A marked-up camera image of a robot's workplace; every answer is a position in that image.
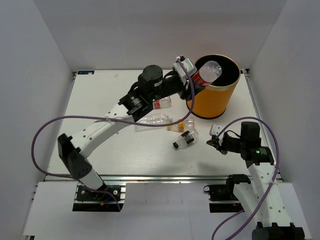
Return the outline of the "large red-label clear bottle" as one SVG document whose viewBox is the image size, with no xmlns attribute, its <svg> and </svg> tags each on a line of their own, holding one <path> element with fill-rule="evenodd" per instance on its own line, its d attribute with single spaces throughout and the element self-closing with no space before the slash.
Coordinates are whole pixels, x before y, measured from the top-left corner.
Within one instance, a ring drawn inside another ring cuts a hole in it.
<svg viewBox="0 0 320 240">
<path fill-rule="evenodd" d="M 200 69 L 192 76 L 192 81 L 202 87 L 211 85 L 222 74 L 222 67 L 214 60 L 207 61 Z"/>
</svg>

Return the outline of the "black-cap black-label bottle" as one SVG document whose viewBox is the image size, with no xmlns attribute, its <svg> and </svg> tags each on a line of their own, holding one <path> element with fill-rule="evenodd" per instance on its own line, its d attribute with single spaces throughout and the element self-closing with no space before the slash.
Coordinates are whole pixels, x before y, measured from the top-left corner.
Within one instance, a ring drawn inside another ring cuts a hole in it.
<svg viewBox="0 0 320 240">
<path fill-rule="evenodd" d="M 178 136 L 177 140 L 172 143 L 174 149 L 182 150 L 191 145 L 194 145 L 199 138 L 198 131 L 196 129 L 187 130 Z"/>
</svg>

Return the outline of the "large clear unlabelled bottle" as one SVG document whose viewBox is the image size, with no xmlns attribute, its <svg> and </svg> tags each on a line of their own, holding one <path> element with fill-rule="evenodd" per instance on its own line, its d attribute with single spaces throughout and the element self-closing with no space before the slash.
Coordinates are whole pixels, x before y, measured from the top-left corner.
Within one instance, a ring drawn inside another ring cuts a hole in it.
<svg viewBox="0 0 320 240">
<path fill-rule="evenodd" d="M 161 125 L 161 124 L 168 124 L 173 120 L 172 117 L 169 115 L 166 115 L 164 113 L 154 113 L 150 115 L 146 115 L 140 120 L 138 120 L 138 123 L 146 124 L 146 125 Z M 141 126 L 141 125 L 135 125 L 135 131 L 136 132 L 143 132 L 148 130 L 155 130 L 160 129 L 161 127 L 149 127 L 149 126 Z"/>
</svg>

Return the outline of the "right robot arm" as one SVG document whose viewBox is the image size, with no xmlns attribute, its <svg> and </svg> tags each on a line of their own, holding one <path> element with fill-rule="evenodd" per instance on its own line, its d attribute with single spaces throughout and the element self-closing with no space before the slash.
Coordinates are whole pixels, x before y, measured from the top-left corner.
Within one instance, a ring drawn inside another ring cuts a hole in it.
<svg viewBox="0 0 320 240">
<path fill-rule="evenodd" d="M 211 126 L 210 140 L 206 143 L 221 154 L 240 154 L 250 175 L 231 174 L 226 179 L 226 195 L 238 199 L 247 220 L 228 239 L 234 239 L 250 223 L 255 225 L 251 232 L 253 240 L 303 240 L 305 232 L 295 226 L 283 202 L 277 174 L 280 165 L 278 142 L 275 139 L 275 154 L 262 146 L 260 125 L 269 126 L 257 117 L 240 117 L 240 134 L 232 137 L 227 129 L 217 124 Z"/>
</svg>

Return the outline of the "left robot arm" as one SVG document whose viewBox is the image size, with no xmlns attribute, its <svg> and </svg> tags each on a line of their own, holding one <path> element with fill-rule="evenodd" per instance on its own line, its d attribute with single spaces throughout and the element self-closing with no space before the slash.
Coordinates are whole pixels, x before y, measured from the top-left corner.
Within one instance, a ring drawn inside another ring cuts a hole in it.
<svg viewBox="0 0 320 240">
<path fill-rule="evenodd" d="M 196 67 L 188 60 L 174 63 L 167 75 L 163 74 L 160 66 L 148 65 L 128 93 L 103 119 L 73 135 L 61 134 L 57 139 L 58 155 L 71 177 L 85 185 L 94 199 L 103 198 L 105 183 L 93 169 L 88 157 L 110 137 L 150 113 L 155 101 L 174 94 L 179 94 L 183 100 L 190 100 L 204 90 L 203 86 L 190 80 L 196 71 Z"/>
</svg>

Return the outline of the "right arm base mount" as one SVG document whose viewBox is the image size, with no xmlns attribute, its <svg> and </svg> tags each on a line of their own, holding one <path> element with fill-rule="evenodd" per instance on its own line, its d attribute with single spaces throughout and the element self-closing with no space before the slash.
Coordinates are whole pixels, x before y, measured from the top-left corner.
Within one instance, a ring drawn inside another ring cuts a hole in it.
<svg viewBox="0 0 320 240">
<path fill-rule="evenodd" d="M 237 213 L 243 210 L 240 201 L 228 192 L 226 184 L 209 184 L 203 187 L 208 195 L 210 213 Z"/>
</svg>

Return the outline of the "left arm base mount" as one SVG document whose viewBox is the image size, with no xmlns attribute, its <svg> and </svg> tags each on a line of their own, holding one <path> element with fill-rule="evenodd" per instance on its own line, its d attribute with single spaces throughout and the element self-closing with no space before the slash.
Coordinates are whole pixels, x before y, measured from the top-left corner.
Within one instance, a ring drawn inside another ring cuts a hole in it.
<svg viewBox="0 0 320 240">
<path fill-rule="evenodd" d="M 124 202 L 126 187 L 124 185 L 107 185 L 105 192 L 111 193 L 113 197 L 106 193 L 91 192 L 83 185 L 78 185 L 75 192 L 72 211 L 73 212 L 120 212 Z"/>
</svg>

